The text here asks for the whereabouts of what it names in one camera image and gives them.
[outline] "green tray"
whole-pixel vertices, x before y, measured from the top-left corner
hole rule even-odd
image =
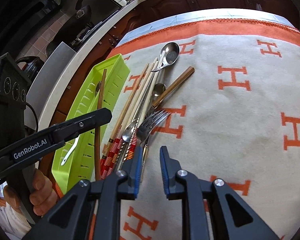
[[[113,56],[92,68],[75,97],[66,120],[97,109],[98,95],[95,97],[95,89],[98,82],[101,81],[105,68],[107,69],[107,75],[102,107],[108,108],[111,112],[113,111],[130,73],[121,54]],[[100,141],[102,141],[105,130],[106,125],[103,125],[101,127]],[[73,143],[74,139],[67,142],[64,147],[56,150],[52,163],[51,171],[53,177],[63,194],[68,192],[80,179],[90,180],[94,168],[94,130],[80,135],[77,147],[65,165],[61,166],[60,164],[64,156],[70,150]]]

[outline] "finger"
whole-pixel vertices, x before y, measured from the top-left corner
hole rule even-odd
[[[32,186],[34,187],[34,189],[36,190],[42,189],[45,182],[46,182],[46,176],[44,176],[44,174],[41,171],[35,169],[33,180],[32,180]]]
[[[38,216],[45,215],[50,208],[52,208],[57,202],[57,194],[54,190],[51,191],[49,197],[40,205],[34,206],[33,211]]]
[[[5,186],[3,188],[3,197],[5,199],[5,201],[18,213],[21,213],[20,211],[20,199],[18,197],[17,192],[9,187],[9,186]]]
[[[30,202],[34,205],[40,205],[43,203],[51,194],[52,182],[44,176],[44,185],[40,190],[35,190],[30,194]]]

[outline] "white countertop edge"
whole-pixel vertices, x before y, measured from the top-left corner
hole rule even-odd
[[[42,110],[41,116],[39,117],[39,131],[49,127],[50,121],[63,92],[65,91],[74,73],[77,71],[80,64],[87,57],[93,47],[112,28],[112,26],[114,26],[121,18],[123,18],[128,12],[133,10],[133,8],[135,8],[143,1],[145,0],[134,0],[133,2],[122,8],[120,11],[118,11],[103,26],[101,26],[74,55],[74,57],[71,59],[71,61],[68,63],[67,67],[59,77],[54,88],[52,89],[48,100]]]

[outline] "fork handle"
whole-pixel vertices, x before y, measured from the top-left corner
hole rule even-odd
[[[175,90],[182,82],[184,82],[194,72],[194,67],[188,67],[166,90],[163,92],[156,101],[152,103],[152,106],[156,108],[170,93]]]

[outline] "screw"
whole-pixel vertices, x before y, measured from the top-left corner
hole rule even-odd
[[[120,178],[127,175],[127,173],[123,170],[118,170],[115,172],[115,174],[117,174],[117,176],[119,176]]]
[[[177,173],[180,177],[184,177],[188,175],[188,171],[185,170],[179,170]]]
[[[225,182],[222,179],[216,179],[214,181],[214,184],[216,184],[216,186],[221,187],[225,184]]]
[[[87,179],[82,179],[79,181],[79,185],[81,187],[87,187],[89,185],[89,181]]]

